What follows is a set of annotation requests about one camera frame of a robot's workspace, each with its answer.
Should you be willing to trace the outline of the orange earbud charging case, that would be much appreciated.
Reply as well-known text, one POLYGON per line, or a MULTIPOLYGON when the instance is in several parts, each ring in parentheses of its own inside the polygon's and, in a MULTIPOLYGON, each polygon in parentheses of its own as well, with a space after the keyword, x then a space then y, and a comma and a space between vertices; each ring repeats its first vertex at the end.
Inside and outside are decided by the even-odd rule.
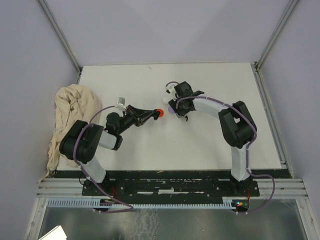
POLYGON ((160 108, 157 109, 157 112, 158 112, 160 118, 164 115, 164 111, 160 108))

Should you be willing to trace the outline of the lilac earbud charging case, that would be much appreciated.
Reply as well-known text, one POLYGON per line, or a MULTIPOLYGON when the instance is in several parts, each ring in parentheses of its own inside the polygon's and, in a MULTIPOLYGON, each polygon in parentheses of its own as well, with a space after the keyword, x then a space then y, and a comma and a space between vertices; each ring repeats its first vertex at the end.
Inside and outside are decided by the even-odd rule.
POLYGON ((171 113, 171 114, 174 114, 175 111, 173 110, 173 108, 171 106, 168 106, 168 111, 171 113))

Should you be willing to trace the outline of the black earbud charging case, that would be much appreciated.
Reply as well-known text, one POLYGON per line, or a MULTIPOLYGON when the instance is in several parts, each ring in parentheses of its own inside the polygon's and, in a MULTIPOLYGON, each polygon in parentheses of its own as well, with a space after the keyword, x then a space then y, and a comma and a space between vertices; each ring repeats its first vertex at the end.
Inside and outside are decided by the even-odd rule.
POLYGON ((156 121, 159 117, 160 117, 160 114, 161 112, 156 110, 154 113, 153 113, 153 119, 156 121))

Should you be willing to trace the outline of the white earbud charging case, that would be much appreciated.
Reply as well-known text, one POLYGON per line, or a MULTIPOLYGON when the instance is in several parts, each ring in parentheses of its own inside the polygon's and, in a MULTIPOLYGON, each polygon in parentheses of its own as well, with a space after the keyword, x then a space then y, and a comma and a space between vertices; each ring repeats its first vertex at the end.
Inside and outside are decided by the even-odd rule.
POLYGON ((162 102, 163 102, 164 104, 167 104, 167 103, 169 102, 169 99, 168 99, 167 97, 163 97, 163 98, 162 98, 162 102))

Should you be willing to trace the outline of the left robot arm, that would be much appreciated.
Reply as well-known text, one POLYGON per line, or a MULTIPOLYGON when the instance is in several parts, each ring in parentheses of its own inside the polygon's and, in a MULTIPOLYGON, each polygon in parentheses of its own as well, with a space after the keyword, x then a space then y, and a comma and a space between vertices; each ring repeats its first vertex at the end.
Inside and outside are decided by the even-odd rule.
POLYGON ((96 157, 97 148, 100 146, 117 151, 122 144, 124 131, 162 116, 161 109, 145 110, 128 105, 122 115, 117 112, 109 113, 105 126, 95 124, 93 120, 77 120, 61 140, 59 152, 80 167, 87 179, 94 183, 93 189, 99 195, 106 195, 111 189, 111 183, 106 180, 107 172, 96 157))

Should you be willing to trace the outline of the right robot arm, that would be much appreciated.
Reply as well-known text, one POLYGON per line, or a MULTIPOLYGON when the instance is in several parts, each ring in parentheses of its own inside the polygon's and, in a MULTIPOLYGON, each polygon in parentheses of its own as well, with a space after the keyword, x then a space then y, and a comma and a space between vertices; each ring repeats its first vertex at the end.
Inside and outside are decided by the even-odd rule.
POLYGON ((231 149, 232 181, 229 189, 236 196, 246 192, 246 181, 251 177, 249 147, 257 138, 257 127, 246 104, 242 101, 228 104, 207 96, 203 91, 193 91, 186 81, 171 81, 165 89, 172 96, 168 109, 178 118, 186 118, 189 112, 198 111, 219 120, 223 138, 231 149))

